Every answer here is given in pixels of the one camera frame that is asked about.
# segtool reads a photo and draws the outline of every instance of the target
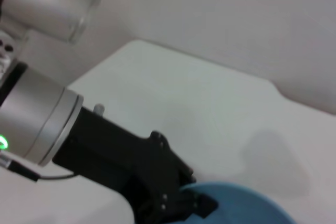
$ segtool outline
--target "blue object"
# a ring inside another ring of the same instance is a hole
[[[292,218],[265,196],[227,183],[192,184],[193,189],[216,199],[219,207],[207,218],[191,215],[175,224],[296,224]]]

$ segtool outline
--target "metal cylinder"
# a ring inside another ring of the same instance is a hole
[[[33,69],[27,69],[0,109],[0,133],[8,152],[47,164],[74,124],[83,99]]]
[[[3,0],[2,12],[29,28],[75,42],[100,0]]]

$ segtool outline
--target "green led light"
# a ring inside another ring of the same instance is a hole
[[[0,150],[5,150],[8,148],[8,142],[7,139],[0,135]]]

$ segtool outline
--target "white surface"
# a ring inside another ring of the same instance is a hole
[[[71,88],[139,136],[161,131],[199,181],[251,187],[299,224],[336,223],[336,119],[268,81],[135,41]],[[122,198],[84,178],[34,184],[2,169],[0,178],[1,223],[133,224]]]
[[[335,0],[103,0],[73,49],[34,40],[24,58],[69,83],[135,36],[264,77],[336,112],[335,33]]]

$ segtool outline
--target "white table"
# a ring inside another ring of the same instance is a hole
[[[336,119],[268,81],[134,41],[70,87],[139,136],[161,131],[199,181],[251,187],[299,224],[336,223]],[[0,186],[1,223],[133,223],[124,199],[84,178],[34,184],[0,170]]]

